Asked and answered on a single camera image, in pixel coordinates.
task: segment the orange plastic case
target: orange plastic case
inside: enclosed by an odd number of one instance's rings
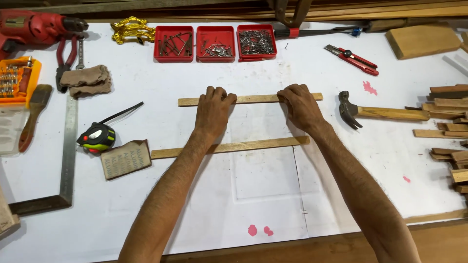
[[[0,67],[6,68],[10,64],[27,63],[29,57],[20,57],[16,59],[4,59],[0,61]],[[21,104],[26,103],[26,108],[29,109],[29,101],[31,99],[33,91],[36,89],[37,80],[39,79],[39,73],[41,72],[42,63],[37,59],[32,59],[32,70],[29,78],[28,88],[26,93],[18,92],[19,83],[22,80],[23,68],[18,68],[18,84],[13,85],[13,98],[1,98],[0,107],[2,104]]]

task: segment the red pencil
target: red pencil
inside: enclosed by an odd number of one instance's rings
[[[239,62],[255,62],[255,61],[264,61],[266,58],[247,58],[240,59]]]

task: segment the paintbrush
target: paintbrush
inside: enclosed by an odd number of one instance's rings
[[[32,138],[34,137],[34,130],[36,129],[37,118],[46,107],[51,92],[52,86],[45,84],[39,84],[33,91],[31,99],[29,100],[29,118],[21,132],[20,141],[18,143],[20,153],[26,151],[31,144]]]

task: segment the tape measure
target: tape measure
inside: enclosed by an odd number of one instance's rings
[[[116,132],[114,129],[106,125],[105,123],[115,119],[116,117],[136,110],[138,107],[143,105],[143,102],[138,103],[135,106],[132,106],[126,110],[123,110],[117,114],[110,116],[100,122],[93,122],[91,127],[89,127],[84,133],[80,135],[76,142],[86,149],[88,149],[92,153],[99,153],[101,151],[105,151],[111,148],[116,140]]]

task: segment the red plastic tray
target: red plastic tray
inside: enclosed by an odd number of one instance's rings
[[[182,34],[191,33],[192,34],[192,38],[190,42],[190,45],[192,46],[192,54],[190,56],[183,56],[182,54],[180,54],[180,56],[177,56],[177,54],[170,51],[169,48],[166,48],[168,55],[160,56],[159,40],[161,40],[161,43],[162,43],[164,41],[164,36],[166,36],[166,39],[169,39],[169,36],[174,36],[174,35],[177,35],[178,33],[182,33]],[[158,62],[192,62],[193,52],[194,52],[193,51],[193,37],[194,36],[193,36],[192,26],[157,26],[156,31],[154,33],[154,58]],[[189,34],[182,35],[181,38],[184,41],[188,41]],[[177,49],[181,49],[183,47],[184,43],[182,42],[180,38],[174,37],[173,40]]]
[[[205,48],[212,44],[226,45],[225,49],[231,47],[231,57],[209,57],[205,53]],[[231,26],[222,27],[197,27],[197,61],[199,62],[233,62],[235,60],[234,28]]]
[[[255,55],[244,55],[242,54],[241,50],[241,38],[239,37],[239,32],[244,32],[247,30],[265,30],[271,35],[272,45],[273,45],[273,53],[272,54],[255,54]],[[275,35],[273,32],[273,26],[270,24],[258,24],[258,25],[239,25],[237,26],[237,48],[239,48],[239,58],[242,59],[249,59],[249,58],[265,58],[271,59],[275,58],[277,54],[276,49],[276,41]]]

